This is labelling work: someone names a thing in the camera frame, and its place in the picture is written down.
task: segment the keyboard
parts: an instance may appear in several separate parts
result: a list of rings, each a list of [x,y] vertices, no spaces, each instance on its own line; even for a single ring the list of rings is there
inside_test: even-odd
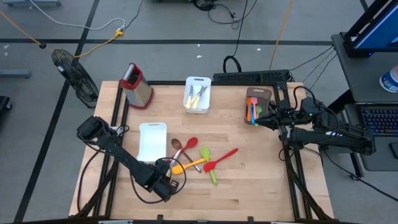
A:
[[[361,106],[361,112],[373,136],[398,136],[398,106]]]
[[[213,75],[215,82],[251,82],[251,83],[270,83],[270,82],[291,82],[293,77],[288,70],[272,70],[259,72],[234,72],[217,73]]]

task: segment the fan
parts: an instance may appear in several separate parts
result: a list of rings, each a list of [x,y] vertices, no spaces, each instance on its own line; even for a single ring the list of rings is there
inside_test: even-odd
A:
[[[95,108],[98,99],[97,86],[78,60],[66,50],[54,50],[51,58],[61,75],[75,89],[77,98],[88,108]]]

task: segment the wooden table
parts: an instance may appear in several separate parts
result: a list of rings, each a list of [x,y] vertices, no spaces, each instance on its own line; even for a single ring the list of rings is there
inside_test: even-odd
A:
[[[293,88],[299,85],[302,83],[288,83],[291,100]],[[118,82],[103,82],[99,94],[95,116],[100,116],[107,122],[111,121],[117,86]],[[201,158],[201,146],[208,146],[213,158],[221,157],[236,147],[239,151],[217,165],[217,187],[213,185],[209,174],[200,174],[192,167],[187,169],[185,188],[167,203],[155,205],[144,204],[136,197],[128,170],[119,165],[111,218],[155,220],[157,215],[163,214],[165,220],[245,221],[248,216],[253,216],[255,221],[294,220],[285,163],[278,159],[278,152],[282,148],[278,132],[243,123],[247,86],[212,86],[211,105],[207,114],[185,112],[182,105],[184,86],[153,87],[155,96],[148,109],[130,108],[128,112],[127,125],[130,126],[130,131],[124,137],[123,147],[133,156],[137,156],[139,150],[139,125],[148,122],[167,124],[168,156],[173,156],[176,152],[170,143],[172,138],[179,139],[182,144],[191,137],[199,139],[198,146],[187,151],[193,160]],[[304,91],[298,89],[298,100],[303,97]],[[122,108],[119,110],[118,124],[121,112]],[[86,148],[81,168],[94,153]],[[326,214],[332,217],[320,157],[307,150],[302,150],[301,154],[307,188]],[[103,155],[100,154],[86,171],[81,194],[82,205],[98,186],[102,161]],[[180,161],[188,163],[184,156],[180,156]],[[175,175],[174,178],[183,182],[182,174]],[[149,194],[140,187],[137,189],[146,200],[158,199],[155,194]],[[76,193],[77,186],[71,215],[77,212]],[[302,197],[299,191],[297,193],[302,208]],[[300,214],[305,217],[303,209],[300,209]]]

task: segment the concrete floor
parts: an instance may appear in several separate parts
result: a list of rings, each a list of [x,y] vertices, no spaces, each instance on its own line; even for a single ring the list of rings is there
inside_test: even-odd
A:
[[[62,22],[85,24],[95,0],[62,1],[62,7],[44,10]],[[129,21],[136,13],[138,0],[100,0],[93,27],[102,26],[114,17]],[[241,17],[244,1],[220,1]],[[244,40],[276,40],[289,0],[258,0],[257,6],[244,21],[241,38]],[[55,40],[51,49],[65,49],[71,54],[78,47],[83,29],[60,26],[29,8],[0,9],[36,38]],[[301,0],[295,1],[282,40],[296,41],[297,45],[280,45],[273,69],[293,68],[328,48],[330,36],[347,31],[364,12],[360,0]],[[228,21],[221,9],[213,11],[219,20]],[[88,41],[108,39],[119,24],[115,22],[99,31],[91,30]],[[0,19],[0,68],[25,68],[30,79],[0,79],[0,95],[10,96],[14,108],[1,123],[0,129],[0,223],[12,222],[24,194],[35,160],[42,146],[64,83],[54,67],[47,50],[35,44],[24,44],[25,37],[3,18]],[[206,12],[181,1],[163,0],[156,4],[144,0],[139,17],[121,40],[137,40],[130,44],[110,44],[80,60],[95,83],[118,80],[129,62],[137,63],[148,80],[184,80],[188,76],[212,77],[222,72],[226,55],[233,53],[238,30],[229,25],[212,23]],[[140,44],[141,40],[158,40],[157,44]],[[195,40],[181,44],[182,40]],[[95,44],[84,44],[83,52]],[[236,58],[244,71],[268,70],[273,45],[241,44]],[[303,80],[322,57],[294,70],[297,81]],[[311,86],[325,66],[320,66],[307,79]],[[228,69],[234,71],[233,65]],[[326,105],[348,89],[337,59],[325,70],[313,90]],[[68,215],[83,157],[83,144],[75,137],[76,128],[93,110],[69,90],[47,157],[28,206],[25,221],[65,218]],[[332,158],[352,169],[349,156],[332,154]],[[396,223],[397,204],[369,187],[352,181],[324,158],[325,176],[335,217],[347,222]],[[365,180],[398,196],[396,172],[365,172]]]

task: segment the red grater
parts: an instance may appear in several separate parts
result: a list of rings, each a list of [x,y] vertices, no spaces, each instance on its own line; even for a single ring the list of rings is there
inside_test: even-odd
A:
[[[130,63],[129,68],[120,80],[130,105],[136,109],[148,107],[154,95],[154,89],[145,80],[142,71],[135,63]]]

